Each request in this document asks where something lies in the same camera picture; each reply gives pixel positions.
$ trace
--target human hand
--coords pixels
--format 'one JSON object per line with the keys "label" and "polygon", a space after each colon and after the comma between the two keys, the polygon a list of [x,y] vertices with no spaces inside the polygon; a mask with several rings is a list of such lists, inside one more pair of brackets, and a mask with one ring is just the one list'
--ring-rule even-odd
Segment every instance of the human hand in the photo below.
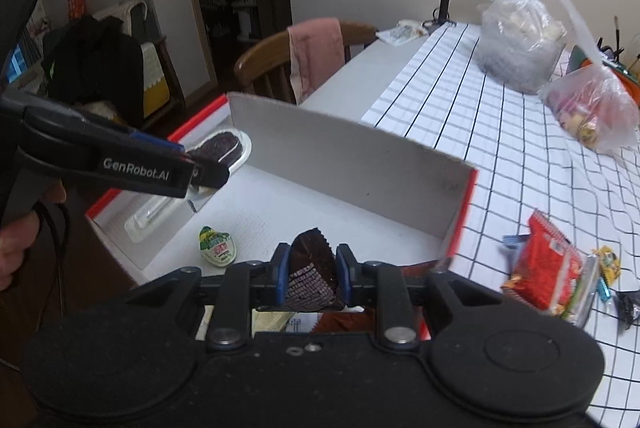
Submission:
{"label": "human hand", "polygon": [[[58,181],[43,197],[51,203],[63,203],[66,191]],[[0,230],[0,291],[11,285],[13,274],[24,260],[24,250],[34,243],[39,230],[40,222],[33,211]]]}

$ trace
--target pink cloth on chair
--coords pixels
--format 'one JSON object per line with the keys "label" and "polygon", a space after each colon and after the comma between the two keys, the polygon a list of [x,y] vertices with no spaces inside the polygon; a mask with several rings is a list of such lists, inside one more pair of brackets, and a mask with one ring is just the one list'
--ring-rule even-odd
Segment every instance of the pink cloth on chair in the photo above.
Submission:
{"label": "pink cloth on chair", "polygon": [[300,104],[344,65],[342,32],[337,18],[315,18],[287,29],[291,86]]}

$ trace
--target tablecloth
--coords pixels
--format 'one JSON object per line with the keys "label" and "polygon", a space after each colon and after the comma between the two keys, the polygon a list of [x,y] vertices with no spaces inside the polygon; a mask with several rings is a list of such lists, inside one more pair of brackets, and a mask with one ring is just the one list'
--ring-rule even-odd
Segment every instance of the tablecloth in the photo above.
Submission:
{"label": "tablecloth", "polygon": [[[508,277],[502,236],[527,233],[539,209],[581,252],[607,245],[620,254],[623,273],[614,289],[638,289],[640,150],[623,149],[616,160],[583,148],[537,96],[482,73],[474,58],[478,38],[478,26],[440,28],[362,117],[478,167],[451,270],[498,290]],[[567,61],[563,54],[555,76]],[[615,306],[596,299],[585,329],[606,359],[589,414],[607,428],[637,427],[638,326],[623,329]]]}

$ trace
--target wooden chair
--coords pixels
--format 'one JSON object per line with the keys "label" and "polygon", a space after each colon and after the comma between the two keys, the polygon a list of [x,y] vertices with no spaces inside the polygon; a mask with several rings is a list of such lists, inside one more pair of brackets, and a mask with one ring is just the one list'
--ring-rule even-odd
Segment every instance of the wooden chair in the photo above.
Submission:
{"label": "wooden chair", "polygon": [[[351,59],[351,46],[367,47],[377,40],[375,27],[359,22],[340,21],[344,61]],[[245,52],[236,62],[234,73],[243,92],[295,103],[289,81],[291,57],[289,32],[276,33]]]}

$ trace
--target black circular cover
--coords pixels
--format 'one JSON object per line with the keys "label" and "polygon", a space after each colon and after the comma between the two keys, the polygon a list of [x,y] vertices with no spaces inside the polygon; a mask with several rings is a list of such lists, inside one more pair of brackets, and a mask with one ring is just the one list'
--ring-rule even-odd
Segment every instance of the black circular cover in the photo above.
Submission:
{"label": "black circular cover", "polygon": [[146,410],[173,394],[195,361],[194,341],[170,320],[116,305],[47,326],[27,345],[21,367],[44,407],[105,418]]}
{"label": "black circular cover", "polygon": [[439,332],[429,355],[436,379],[489,416],[535,420],[583,411],[604,371],[598,344],[556,318],[512,317],[518,309],[474,308]]}

